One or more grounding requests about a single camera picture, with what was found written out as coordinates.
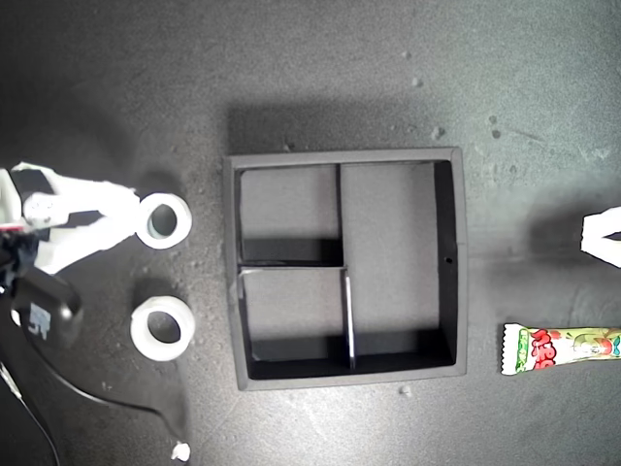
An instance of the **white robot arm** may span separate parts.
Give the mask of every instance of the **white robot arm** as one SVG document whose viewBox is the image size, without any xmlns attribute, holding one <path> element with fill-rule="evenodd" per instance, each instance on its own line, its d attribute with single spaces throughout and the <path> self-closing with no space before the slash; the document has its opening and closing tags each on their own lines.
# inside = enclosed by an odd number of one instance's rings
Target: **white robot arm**
<svg viewBox="0 0 621 466">
<path fill-rule="evenodd" d="M 621 241 L 608 238 L 621 231 L 621 207 L 586 216 L 582 226 L 581 248 L 605 262 L 621 268 Z"/>
<path fill-rule="evenodd" d="M 175 213 L 170 234 L 158 232 L 152 215 L 160 206 Z M 98 212 L 87 226 L 63 227 L 71 214 Z M 187 204 L 173 194 L 151 194 L 142 202 L 134 189 L 109 182 L 63 177 L 47 167 L 20 163 L 0 170 L 0 230 L 48 232 L 39 245 L 35 266 L 49 274 L 99 250 L 108 250 L 137 233 L 155 249 L 182 241 L 192 226 Z"/>
</svg>

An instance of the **white object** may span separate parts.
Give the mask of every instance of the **white object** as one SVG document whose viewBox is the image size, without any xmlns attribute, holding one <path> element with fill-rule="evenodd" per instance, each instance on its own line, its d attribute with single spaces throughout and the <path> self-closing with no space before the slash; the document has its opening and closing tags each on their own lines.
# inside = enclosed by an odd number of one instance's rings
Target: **white object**
<svg viewBox="0 0 621 466">
<path fill-rule="evenodd" d="M 11 320 L 15 325 L 21 327 L 21 317 L 19 316 L 19 312 L 17 312 L 15 309 L 11 309 Z"/>
<path fill-rule="evenodd" d="M 586 216 L 582 225 L 581 249 L 609 264 L 621 268 L 621 242 L 606 236 L 621 231 L 621 207 Z"/>
<path fill-rule="evenodd" d="M 177 224 L 170 235 L 163 235 L 153 226 L 153 213 L 161 206 L 169 207 Z M 150 248 L 166 250 L 183 241 L 192 229 L 192 213 L 183 199 L 174 194 L 155 193 L 140 203 L 136 234 Z"/>
<path fill-rule="evenodd" d="M 13 380 L 13 377 L 11 376 L 9 369 L 7 369 L 6 366 L 2 362 L 0 362 L 0 378 L 4 380 L 5 384 L 9 387 L 13 395 L 15 395 L 18 400 L 21 400 L 21 392 L 19 391 L 19 388 L 17 387 L 16 381 Z"/>
<path fill-rule="evenodd" d="M 148 317 L 152 313 L 166 313 L 179 326 L 180 338 L 174 343 L 157 340 L 148 329 Z M 173 296 L 156 296 L 147 299 L 132 314 L 130 335 L 136 349 L 153 361 L 171 361 L 183 354 L 194 336 L 196 324 L 190 308 Z"/>
<path fill-rule="evenodd" d="M 517 323 L 505 324 L 505 331 L 503 332 L 503 369 L 501 372 L 506 376 L 516 374 L 517 349 L 515 348 L 515 342 L 519 341 L 519 333 L 522 328 L 524 327 Z"/>
<path fill-rule="evenodd" d="M 12 225 L 21 219 L 21 199 L 9 172 L 0 170 L 0 226 Z"/>
<path fill-rule="evenodd" d="M 179 461 L 183 462 L 190 459 L 190 445 L 177 442 L 177 444 L 173 448 L 173 454 L 171 455 L 171 459 L 178 459 Z"/>
<path fill-rule="evenodd" d="M 0 173 L 3 216 L 15 221 L 22 216 L 31 229 L 49 228 L 49 239 L 39 243 L 35 266 L 56 274 L 65 267 L 99 250 L 108 250 L 136 232 L 140 198 L 120 184 L 62 177 L 50 168 L 20 163 L 11 172 L 40 171 L 53 194 L 33 193 L 22 207 L 10 178 Z M 55 228 L 64 225 L 77 212 L 99 212 L 103 217 L 87 226 Z"/>
</svg>

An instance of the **small hole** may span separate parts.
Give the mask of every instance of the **small hole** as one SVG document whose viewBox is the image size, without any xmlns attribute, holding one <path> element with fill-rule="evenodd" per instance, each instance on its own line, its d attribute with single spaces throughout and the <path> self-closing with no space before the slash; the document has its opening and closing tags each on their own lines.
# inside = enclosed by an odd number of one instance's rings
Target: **small hole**
<svg viewBox="0 0 621 466">
<path fill-rule="evenodd" d="M 162 343 L 175 343 L 181 339 L 181 329 L 171 316 L 157 311 L 147 319 L 148 331 Z"/>
<path fill-rule="evenodd" d="M 158 240 L 171 236 L 175 228 L 177 228 L 177 216 L 168 206 L 157 207 L 148 219 L 148 233 Z"/>
</svg>

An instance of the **gray surface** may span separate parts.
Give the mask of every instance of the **gray surface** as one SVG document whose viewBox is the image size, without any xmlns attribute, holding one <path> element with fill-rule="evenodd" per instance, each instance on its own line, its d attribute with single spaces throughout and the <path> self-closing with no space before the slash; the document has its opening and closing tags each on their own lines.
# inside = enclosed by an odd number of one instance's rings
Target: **gray surface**
<svg viewBox="0 0 621 466">
<path fill-rule="evenodd" d="M 617 1 L 2 2 L 2 162 L 176 186 L 195 214 L 174 250 L 129 240 L 64 274 L 89 308 L 63 367 L 112 393 L 171 382 L 127 335 L 135 295 L 161 279 L 198 319 L 179 361 L 194 464 L 617 464 L 621 364 L 503 378 L 498 326 L 621 322 L 621 272 L 577 251 L 581 216 L 621 204 L 620 34 Z M 220 156 L 285 145 L 464 150 L 467 376 L 410 397 L 398 383 L 237 391 Z M 170 464 L 158 421 L 82 401 L 26 355 L 68 464 Z M 2 461 L 49 464 L 0 393 Z"/>
<path fill-rule="evenodd" d="M 244 262 L 343 265 L 335 165 L 243 172 L 240 217 Z"/>
<path fill-rule="evenodd" d="M 407 352 L 440 325 L 434 165 L 344 165 L 342 197 L 357 353 Z"/>
<path fill-rule="evenodd" d="M 248 332 L 257 360 L 325 358 L 327 337 L 343 339 L 345 351 L 341 273 L 274 270 L 244 276 Z"/>
</svg>

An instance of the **dark gray table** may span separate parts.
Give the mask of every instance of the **dark gray table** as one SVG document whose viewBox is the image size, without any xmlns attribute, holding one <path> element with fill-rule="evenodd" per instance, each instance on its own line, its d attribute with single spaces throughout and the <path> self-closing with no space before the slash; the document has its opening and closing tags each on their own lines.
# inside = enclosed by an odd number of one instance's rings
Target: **dark gray table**
<svg viewBox="0 0 621 466">
<path fill-rule="evenodd" d="M 62 274 L 86 319 L 54 360 L 93 390 L 171 409 L 181 379 L 193 464 L 619 464 L 621 363 L 505 378 L 498 331 L 621 324 L 621 271 L 578 246 L 583 215 L 621 204 L 620 46 L 618 0 L 2 2 L 2 164 L 163 187 L 194 213 L 173 250 L 131 239 Z M 401 383 L 240 393 L 221 157 L 430 146 L 465 155 L 468 375 L 410 383 L 410 396 Z M 133 305 L 153 291 L 198 319 L 177 364 L 129 340 Z M 170 464 L 156 418 L 80 399 L 19 343 L 66 464 Z M 1 462 L 50 464 L 4 385 L 0 396 Z"/>
</svg>

